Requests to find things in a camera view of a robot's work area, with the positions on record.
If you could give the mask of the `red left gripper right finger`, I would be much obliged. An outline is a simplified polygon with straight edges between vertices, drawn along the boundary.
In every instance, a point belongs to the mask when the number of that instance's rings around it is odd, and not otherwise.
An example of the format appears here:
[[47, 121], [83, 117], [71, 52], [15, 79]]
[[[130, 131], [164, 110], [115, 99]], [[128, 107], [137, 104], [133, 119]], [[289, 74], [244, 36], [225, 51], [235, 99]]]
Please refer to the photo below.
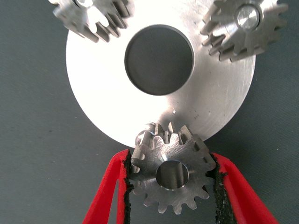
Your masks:
[[238, 167], [228, 158], [211, 153], [216, 168], [210, 172], [215, 179], [217, 224], [277, 224]]

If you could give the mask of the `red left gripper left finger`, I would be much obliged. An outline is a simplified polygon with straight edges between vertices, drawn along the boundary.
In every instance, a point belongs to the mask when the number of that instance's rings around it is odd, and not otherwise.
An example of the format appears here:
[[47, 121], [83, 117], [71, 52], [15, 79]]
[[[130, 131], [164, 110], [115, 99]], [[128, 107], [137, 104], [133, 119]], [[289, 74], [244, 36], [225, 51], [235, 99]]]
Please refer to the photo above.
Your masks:
[[116, 223], [130, 223], [129, 194], [133, 190], [129, 178], [130, 165], [131, 153], [128, 149], [120, 151], [112, 157], [83, 220], [84, 224], [108, 223], [116, 185], [118, 185]]

